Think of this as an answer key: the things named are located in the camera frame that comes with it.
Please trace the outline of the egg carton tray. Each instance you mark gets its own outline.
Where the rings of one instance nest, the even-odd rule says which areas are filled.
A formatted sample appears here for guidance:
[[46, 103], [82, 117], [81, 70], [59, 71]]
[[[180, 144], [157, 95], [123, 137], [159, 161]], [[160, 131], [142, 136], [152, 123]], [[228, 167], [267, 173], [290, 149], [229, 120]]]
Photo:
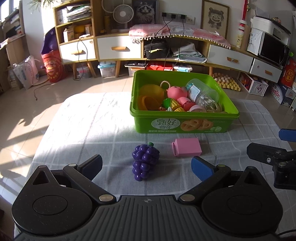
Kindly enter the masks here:
[[231, 89], [237, 92], [241, 91], [239, 84], [228, 74], [218, 72], [213, 73], [212, 77], [222, 89]]

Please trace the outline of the pink pig toy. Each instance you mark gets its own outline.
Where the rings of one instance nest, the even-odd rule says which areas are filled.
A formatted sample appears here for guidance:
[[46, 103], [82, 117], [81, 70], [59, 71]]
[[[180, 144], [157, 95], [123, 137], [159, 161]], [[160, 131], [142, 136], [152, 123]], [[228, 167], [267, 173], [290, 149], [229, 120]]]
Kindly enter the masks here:
[[189, 111], [195, 105], [188, 97], [188, 91], [185, 87], [171, 86], [167, 90], [168, 98], [175, 99], [185, 111]]

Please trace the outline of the red cylindrical bag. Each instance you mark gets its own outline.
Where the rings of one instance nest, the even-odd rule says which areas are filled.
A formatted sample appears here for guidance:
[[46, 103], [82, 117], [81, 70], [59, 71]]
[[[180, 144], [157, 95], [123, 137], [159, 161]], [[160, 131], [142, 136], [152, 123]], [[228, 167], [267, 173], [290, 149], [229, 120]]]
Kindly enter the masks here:
[[42, 59], [50, 83], [56, 83], [66, 77], [66, 70], [62, 64], [59, 50], [43, 54]]

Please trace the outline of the yellow plastic bowl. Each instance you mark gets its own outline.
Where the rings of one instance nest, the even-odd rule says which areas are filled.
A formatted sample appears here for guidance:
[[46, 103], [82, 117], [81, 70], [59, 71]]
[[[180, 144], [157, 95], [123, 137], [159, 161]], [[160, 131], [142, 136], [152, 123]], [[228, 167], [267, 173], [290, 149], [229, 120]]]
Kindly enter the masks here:
[[146, 84], [139, 89], [137, 105], [139, 110], [158, 111], [165, 98], [165, 91], [159, 85]]

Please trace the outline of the potted green plant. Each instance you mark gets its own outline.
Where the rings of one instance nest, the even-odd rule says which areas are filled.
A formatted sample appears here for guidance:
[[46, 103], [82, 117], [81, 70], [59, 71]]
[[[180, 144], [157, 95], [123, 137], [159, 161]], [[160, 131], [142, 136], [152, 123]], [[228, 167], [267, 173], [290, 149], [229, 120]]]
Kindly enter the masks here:
[[39, 11], [41, 8], [51, 6], [55, 2], [56, 2], [55, 0], [30, 0], [29, 9], [31, 11], [36, 11], [36, 10]]

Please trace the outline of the clear cotton swab jar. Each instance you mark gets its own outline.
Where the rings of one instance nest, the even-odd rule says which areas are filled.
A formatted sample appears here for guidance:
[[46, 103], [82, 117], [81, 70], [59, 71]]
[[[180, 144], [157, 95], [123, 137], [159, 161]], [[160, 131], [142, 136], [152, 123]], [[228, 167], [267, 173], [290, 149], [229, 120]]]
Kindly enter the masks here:
[[219, 101], [219, 94], [199, 79], [192, 79], [186, 84], [188, 98], [196, 105], [203, 107], [209, 113], [223, 111]]

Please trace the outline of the white plastic shopping bag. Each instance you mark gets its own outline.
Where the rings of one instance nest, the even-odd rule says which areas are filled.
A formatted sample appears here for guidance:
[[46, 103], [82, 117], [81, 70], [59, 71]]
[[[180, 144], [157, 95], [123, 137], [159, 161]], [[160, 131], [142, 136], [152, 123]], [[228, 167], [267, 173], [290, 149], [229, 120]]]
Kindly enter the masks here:
[[20, 64], [13, 64], [13, 72], [26, 90], [31, 88], [39, 80], [39, 72], [35, 58], [30, 55]]

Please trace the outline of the framed cartoon girl picture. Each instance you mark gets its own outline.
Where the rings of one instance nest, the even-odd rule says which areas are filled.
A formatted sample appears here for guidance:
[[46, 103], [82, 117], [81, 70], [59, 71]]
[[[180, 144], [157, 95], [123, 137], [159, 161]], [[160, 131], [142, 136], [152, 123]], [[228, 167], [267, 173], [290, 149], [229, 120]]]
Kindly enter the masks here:
[[230, 7], [214, 1], [202, 1], [201, 29], [227, 38]]

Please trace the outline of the yellow green toy corn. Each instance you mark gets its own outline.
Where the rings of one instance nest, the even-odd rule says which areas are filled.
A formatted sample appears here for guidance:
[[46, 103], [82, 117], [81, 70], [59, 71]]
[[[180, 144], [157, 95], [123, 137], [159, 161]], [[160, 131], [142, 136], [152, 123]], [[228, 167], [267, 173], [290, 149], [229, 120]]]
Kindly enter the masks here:
[[181, 105], [173, 98], [166, 98], [163, 100], [163, 107], [166, 111], [184, 112], [185, 110]]

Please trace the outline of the black bag in cabinet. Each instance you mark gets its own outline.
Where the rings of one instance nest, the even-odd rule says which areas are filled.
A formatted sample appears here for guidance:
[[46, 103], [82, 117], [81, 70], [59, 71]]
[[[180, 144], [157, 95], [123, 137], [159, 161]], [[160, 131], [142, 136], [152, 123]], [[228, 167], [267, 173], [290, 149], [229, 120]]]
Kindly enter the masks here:
[[144, 53], [149, 60], [166, 58], [170, 54], [169, 44], [165, 40], [151, 40], [144, 45]]

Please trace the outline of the green plastic cookie bin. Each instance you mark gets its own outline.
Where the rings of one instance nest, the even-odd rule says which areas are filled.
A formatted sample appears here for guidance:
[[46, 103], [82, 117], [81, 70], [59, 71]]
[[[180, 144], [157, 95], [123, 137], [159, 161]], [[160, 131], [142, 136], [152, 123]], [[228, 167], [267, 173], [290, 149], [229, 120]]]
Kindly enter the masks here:
[[138, 133], [224, 133], [239, 111], [210, 76], [139, 70], [130, 114]]

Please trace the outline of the white desk fan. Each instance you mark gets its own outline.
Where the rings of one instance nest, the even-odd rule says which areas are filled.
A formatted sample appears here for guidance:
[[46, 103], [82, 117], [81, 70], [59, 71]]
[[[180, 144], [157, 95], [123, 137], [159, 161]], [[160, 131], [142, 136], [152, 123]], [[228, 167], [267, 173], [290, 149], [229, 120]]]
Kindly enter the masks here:
[[133, 16], [134, 11], [132, 7], [127, 4], [120, 4], [113, 11], [114, 20], [124, 25], [125, 28], [128, 27], [128, 23], [132, 20]]

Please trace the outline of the wooden shelf unit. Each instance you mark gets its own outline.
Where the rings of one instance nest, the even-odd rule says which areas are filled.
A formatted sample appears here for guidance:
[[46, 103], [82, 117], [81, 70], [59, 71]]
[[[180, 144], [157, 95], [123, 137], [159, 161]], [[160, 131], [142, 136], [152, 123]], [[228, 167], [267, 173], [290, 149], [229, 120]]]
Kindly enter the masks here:
[[95, 78], [92, 62], [97, 56], [92, 1], [63, 1], [53, 11], [62, 64], [72, 66], [74, 80], [83, 77], [84, 67]]

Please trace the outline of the white patterned toy box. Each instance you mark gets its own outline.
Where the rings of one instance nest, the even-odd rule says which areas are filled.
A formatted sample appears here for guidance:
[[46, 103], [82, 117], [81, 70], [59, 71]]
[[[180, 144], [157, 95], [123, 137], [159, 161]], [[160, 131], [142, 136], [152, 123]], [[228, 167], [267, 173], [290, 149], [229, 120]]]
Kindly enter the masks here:
[[249, 94], [264, 97], [264, 94], [268, 88], [266, 81], [244, 72], [240, 72], [237, 79]]

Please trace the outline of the clear storage box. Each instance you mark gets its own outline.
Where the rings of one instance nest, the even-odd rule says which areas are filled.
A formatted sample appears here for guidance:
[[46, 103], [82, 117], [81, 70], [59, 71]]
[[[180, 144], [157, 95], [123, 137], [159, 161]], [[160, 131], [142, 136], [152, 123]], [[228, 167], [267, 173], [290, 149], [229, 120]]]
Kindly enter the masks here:
[[114, 77], [116, 72], [116, 62], [115, 61], [100, 62], [97, 68], [100, 70], [100, 74], [103, 78]]

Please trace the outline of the wooden TV cabinet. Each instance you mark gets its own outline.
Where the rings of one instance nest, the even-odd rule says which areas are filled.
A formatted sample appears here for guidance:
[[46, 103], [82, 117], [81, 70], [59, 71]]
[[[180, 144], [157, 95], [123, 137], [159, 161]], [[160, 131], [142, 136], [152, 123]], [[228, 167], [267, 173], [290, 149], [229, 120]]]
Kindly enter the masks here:
[[148, 53], [144, 48], [155, 42], [163, 42], [169, 49], [164, 54], [158, 54], [155, 60], [236, 70], [273, 82], [278, 82], [282, 74], [281, 67], [247, 51], [188, 36], [168, 35], [159, 39], [147, 37], [141, 40], [134, 40], [128, 34], [99, 36], [96, 37], [97, 57], [100, 61], [147, 60]]

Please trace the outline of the framed cat picture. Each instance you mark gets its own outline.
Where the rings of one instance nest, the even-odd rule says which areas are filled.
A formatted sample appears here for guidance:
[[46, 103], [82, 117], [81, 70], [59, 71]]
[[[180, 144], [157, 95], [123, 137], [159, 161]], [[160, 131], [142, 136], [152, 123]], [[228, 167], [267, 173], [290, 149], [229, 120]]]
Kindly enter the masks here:
[[141, 24], [157, 24], [159, 21], [159, 1], [132, 1], [134, 16], [132, 23], [134, 25]]

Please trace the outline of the purple toy grapes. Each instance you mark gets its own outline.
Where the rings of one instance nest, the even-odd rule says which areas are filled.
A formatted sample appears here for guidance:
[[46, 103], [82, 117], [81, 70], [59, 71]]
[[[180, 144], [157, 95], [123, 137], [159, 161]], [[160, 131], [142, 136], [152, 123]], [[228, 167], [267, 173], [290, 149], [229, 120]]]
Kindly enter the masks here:
[[154, 172], [156, 164], [159, 162], [159, 150], [154, 147], [154, 143], [142, 144], [135, 147], [132, 157], [134, 178], [136, 181], [146, 180]]

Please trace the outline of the pink lace cloth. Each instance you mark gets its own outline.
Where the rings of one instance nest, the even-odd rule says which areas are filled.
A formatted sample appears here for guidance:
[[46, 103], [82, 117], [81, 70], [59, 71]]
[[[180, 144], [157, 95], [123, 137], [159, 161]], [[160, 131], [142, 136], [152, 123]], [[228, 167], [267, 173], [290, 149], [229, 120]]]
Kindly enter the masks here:
[[134, 41], [164, 37], [184, 37], [211, 42], [211, 44], [231, 49], [230, 43], [219, 34], [190, 27], [157, 24], [134, 25], [129, 29], [128, 35]]

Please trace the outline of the pink rectangular box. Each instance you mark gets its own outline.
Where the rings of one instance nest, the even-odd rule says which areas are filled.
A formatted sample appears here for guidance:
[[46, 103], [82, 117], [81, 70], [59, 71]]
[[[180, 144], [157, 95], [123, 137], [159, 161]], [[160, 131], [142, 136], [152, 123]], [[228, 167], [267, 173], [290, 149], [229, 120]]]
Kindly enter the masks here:
[[175, 157], [193, 157], [202, 154], [198, 138], [177, 138], [171, 144]]

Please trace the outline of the red storage box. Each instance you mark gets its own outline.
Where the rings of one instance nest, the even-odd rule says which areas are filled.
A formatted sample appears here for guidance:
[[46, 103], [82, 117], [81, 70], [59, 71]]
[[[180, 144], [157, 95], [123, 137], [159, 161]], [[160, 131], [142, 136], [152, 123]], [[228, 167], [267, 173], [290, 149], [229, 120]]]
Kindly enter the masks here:
[[173, 64], [164, 61], [149, 61], [146, 70], [173, 71]]

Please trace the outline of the grey checked cloth mat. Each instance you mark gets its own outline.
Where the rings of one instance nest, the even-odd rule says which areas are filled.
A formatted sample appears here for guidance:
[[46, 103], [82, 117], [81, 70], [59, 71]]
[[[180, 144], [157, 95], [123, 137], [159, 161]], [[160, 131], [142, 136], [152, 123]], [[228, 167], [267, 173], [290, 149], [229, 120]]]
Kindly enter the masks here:
[[[138, 133], [130, 101], [130, 94], [124, 92], [81, 93], [67, 98], [47, 128], [29, 173], [40, 165], [61, 170], [99, 154], [103, 168], [93, 181], [113, 195], [179, 196], [200, 180], [192, 172], [190, 158], [174, 156], [171, 144], [177, 138], [197, 138], [202, 158], [213, 165], [224, 164], [233, 170], [255, 166], [269, 185], [274, 181], [272, 167], [250, 160], [247, 146], [254, 142], [291, 149], [280, 140], [279, 127], [268, 110], [255, 100], [233, 100], [240, 117], [225, 133]], [[138, 182], [132, 173], [132, 152], [149, 142], [160, 152], [159, 163], [148, 180]]]

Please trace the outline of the black microwave oven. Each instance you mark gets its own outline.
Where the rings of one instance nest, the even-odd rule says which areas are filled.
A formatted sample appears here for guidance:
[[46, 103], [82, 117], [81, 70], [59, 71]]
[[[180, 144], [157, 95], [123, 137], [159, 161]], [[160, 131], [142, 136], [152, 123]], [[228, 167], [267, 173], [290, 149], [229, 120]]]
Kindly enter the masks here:
[[246, 50], [278, 67], [286, 65], [290, 52], [290, 48], [276, 37], [255, 28], [251, 28]]

